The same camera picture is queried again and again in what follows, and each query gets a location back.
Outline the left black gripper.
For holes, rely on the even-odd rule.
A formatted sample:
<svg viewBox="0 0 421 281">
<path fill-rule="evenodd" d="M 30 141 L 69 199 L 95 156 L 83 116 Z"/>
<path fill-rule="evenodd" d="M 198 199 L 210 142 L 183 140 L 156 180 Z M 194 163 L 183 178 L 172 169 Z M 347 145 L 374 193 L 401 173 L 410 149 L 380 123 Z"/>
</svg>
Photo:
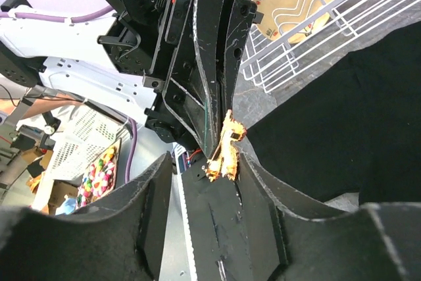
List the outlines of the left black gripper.
<svg viewBox="0 0 421 281">
<path fill-rule="evenodd" d="M 162 141 L 212 156 L 256 10 L 252 0 L 167 0 L 145 73 L 156 93 L 145 125 Z"/>
</svg>

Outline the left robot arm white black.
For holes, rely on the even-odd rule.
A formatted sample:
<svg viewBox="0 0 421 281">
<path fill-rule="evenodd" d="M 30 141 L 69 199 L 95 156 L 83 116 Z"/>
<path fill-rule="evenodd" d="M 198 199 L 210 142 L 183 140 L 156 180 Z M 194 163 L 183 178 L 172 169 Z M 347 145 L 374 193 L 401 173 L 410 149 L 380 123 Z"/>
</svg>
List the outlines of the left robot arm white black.
<svg viewBox="0 0 421 281">
<path fill-rule="evenodd" d="M 252 0 L 105 0 L 85 17 L 1 6 L 1 73 L 138 119 L 162 141 L 211 157 L 232 108 Z"/>
</svg>

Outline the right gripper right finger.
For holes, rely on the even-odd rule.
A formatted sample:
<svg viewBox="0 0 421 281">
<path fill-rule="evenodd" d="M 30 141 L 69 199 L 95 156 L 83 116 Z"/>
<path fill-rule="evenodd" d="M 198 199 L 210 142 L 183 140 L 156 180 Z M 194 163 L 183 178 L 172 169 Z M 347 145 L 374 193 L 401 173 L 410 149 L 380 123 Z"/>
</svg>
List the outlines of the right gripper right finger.
<svg viewBox="0 0 421 281">
<path fill-rule="evenodd" d="M 250 156 L 239 190 L 255 280 L 419 280 L 420 204 L 329 207 Z"/>
</svg>

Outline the orange butterfly brooch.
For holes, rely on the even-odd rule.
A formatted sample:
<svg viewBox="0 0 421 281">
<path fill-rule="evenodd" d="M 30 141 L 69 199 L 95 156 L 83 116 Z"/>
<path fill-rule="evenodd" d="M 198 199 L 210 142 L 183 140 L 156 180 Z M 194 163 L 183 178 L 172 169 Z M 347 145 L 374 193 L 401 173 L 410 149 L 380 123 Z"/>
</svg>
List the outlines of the orange butterfly brooch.
<svg viewBox="0 0 421 281">
<path fill-rule="evenodd" d="M 220 141 L 213 156 L 203 169 L 206 177 L 213 182 L 220 177 L 236 181 L 239 168 L 239 150 L 234 145 L 247 134 L 244 125 L 233 118 L 231 109 L 227 110 L 220 133 Z"/>
</svg>

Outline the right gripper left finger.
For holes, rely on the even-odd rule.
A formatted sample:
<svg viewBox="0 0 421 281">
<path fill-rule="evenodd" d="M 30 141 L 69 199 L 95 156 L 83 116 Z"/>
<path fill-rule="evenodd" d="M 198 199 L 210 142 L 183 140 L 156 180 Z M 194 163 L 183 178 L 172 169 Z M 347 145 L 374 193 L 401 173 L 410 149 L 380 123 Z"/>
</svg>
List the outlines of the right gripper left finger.
<svg viewBox="0 0 421 281">
<path fill-rule="evenodd" d="M 172 157 L 70 215 L 1 208 L 2 280 L 158 280 Z"/>
</svg>

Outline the black printed t-shirt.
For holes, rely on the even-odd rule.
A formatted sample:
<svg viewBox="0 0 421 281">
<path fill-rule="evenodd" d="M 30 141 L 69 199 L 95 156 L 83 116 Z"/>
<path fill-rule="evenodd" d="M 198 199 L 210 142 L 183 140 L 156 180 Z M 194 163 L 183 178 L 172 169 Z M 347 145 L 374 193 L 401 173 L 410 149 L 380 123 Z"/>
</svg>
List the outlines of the black printed t-shirt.
<svg viewBox="0 0 421 281">
<path fill-rule="evenodd" d="M 420 24 L 348 53 L 248 130 L 261 165 L 306 195 L 420 200 Z"/>
</svg>

